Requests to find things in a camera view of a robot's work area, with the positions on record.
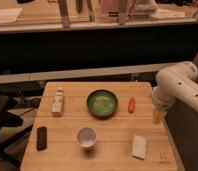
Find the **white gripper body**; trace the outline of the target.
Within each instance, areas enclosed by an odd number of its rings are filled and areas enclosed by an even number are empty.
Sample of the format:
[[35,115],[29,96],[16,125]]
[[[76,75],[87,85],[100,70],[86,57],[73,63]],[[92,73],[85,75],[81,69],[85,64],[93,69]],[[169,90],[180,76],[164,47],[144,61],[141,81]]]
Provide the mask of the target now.
[[174,104],[174,97],[156,86],[152,91],[151,99],[154,105],[153,123],[160,124],[165,118],[167,110]]

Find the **dark robot base panel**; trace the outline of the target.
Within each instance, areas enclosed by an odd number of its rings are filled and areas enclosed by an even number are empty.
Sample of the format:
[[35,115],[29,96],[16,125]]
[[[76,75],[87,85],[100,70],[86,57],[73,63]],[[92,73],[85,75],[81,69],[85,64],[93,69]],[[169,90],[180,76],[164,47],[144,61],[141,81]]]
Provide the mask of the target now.
[[198,113],[177,100],[166,122],[185,171],[198,171]]

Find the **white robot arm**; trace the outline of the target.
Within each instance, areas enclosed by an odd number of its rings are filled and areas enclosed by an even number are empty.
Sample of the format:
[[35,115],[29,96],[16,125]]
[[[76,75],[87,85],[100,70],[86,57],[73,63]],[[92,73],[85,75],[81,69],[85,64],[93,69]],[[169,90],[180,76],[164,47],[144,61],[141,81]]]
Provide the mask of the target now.
[[161,69],[156,74],[157,86],[153,88],[151,100],[154,105],[153,123],[159,124],[177,99],[198,112],[198,68],[184,61]]

